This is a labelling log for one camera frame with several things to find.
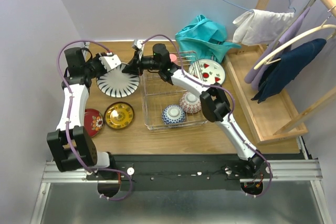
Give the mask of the gold black plate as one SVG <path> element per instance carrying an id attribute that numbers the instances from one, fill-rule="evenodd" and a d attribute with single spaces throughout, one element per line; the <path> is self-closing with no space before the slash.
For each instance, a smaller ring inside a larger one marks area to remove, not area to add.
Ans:
<path id="1" fill-rule="evenodd" d="M 106 108 L 103 119 L 109 128 L 122 130 L 132 124 L 134 117 L 134 109 L 129 103 L 115 102 Z"/>

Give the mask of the wire dish rack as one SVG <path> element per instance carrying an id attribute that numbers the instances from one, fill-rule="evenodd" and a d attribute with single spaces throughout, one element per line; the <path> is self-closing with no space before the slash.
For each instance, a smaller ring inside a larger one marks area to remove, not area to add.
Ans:
<path id="1" fill-rule="evenodd" d="M 167 130 L 207 123 L 202 112 L 185 113 L 185 120 L 177 124 L 164 124 L 162 112 L 169 105 L 178 105 L 186 89 L 161 80 L 155 70 L 144 71 L 140 77 L 144 124 L 148 130 Z"/>

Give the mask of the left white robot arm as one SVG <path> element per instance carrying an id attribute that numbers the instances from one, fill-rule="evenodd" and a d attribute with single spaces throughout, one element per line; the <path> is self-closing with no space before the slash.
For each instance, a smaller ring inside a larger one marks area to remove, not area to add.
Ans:
<path id="1" fill-rule="evenodd" d="M 47 144 L 60 172 L 82 167 L 98 169 L 104 179 L 112 179 L 117 171 L 113 157 L 108 152 L 97 151 L 84 122 L 92 80 L 111 70 L 107 58 L 113 54 L 102 52 L 85 60 L 84 50 L 73 47 L 64 51 L 68 64 L 65 72 L 61 73 L 64 107 L 56 130 L 47 134 Z"/>

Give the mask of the blue patterned bowl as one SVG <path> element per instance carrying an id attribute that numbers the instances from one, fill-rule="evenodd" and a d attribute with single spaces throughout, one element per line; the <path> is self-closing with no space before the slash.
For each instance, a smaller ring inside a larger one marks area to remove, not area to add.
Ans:
<path id="1" fill-rule="evenodd" d="M 179 105 L 172 104 L 162 111 L 161 118 L 164 125 L 178 124 L 185 121 L 186 114 Z"/>

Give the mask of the white watermelon plate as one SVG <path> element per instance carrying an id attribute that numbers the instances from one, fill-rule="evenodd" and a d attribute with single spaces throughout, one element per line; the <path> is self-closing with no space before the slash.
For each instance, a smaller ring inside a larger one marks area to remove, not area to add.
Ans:
<path id="1" fill-rule="evenodd" d="M 218 62 L 210 59 L 200 59 L 192 63 L 188 73 L 203 80 L 207 84 L 215 82 L 223 84 L 226 78 L 225 70 Z"/>

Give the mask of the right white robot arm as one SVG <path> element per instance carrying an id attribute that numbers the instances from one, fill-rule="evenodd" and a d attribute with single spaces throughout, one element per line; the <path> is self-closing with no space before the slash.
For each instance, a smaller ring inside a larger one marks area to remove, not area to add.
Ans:
<path id="1" fill-rule="evenodd" d="M 140 76 L 144 70 L 156 70 L 163 81 L 192 93 L 200 99 L 205 118 L 220 127 L 233 144 L 242 163 L 241 171 L 246 177 L 259 174 L 263 164 L 271 171 L 269 162 L 236 123 L 233 117 L 234 102 L 229 102 L 226 90 L 219 83 L 206 84 L 187 73 L 182 65 L 172 62 L 165 44 L 155 44 L 152 47 L 153 56 L 145 57 L 144 44 L 140 40 L 133 42 L 134 56 L 122 72 Z"/>

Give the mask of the pink plastic cup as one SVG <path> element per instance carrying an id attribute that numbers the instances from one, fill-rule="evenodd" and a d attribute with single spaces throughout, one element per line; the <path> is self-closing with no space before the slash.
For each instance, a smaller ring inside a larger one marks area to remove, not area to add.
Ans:
<path id="1" fill-rule="evenodd" d="M 175 54 L 170 54 L 169 56 L 170 56 L 171 62 L 174 62 L 174 63 L 177 62 L 177 56 Z"/>

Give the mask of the red white patterned bowl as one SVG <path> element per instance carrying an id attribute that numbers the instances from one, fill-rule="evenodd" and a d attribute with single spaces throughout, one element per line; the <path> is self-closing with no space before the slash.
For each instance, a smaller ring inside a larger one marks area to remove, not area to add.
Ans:
<path id="1" fill-rule="evenodd" d="M 184 112 L 190 114 L 197 113 L 202 109 L 200 99 L 190 92 L 185 92 L 182 95 L 179 105 Z"/>

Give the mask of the white blue striped plate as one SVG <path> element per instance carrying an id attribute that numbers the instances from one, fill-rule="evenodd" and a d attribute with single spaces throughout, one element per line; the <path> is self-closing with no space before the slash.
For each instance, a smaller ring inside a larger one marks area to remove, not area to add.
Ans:
<path id="1" fill-rule="evenodd" d="M 113 98 L 124 98 L 136 92 L 140 84 L 139 76 L 123 73 L 127 66 L 122 63 L 96 79 L 99 90 Z"/>

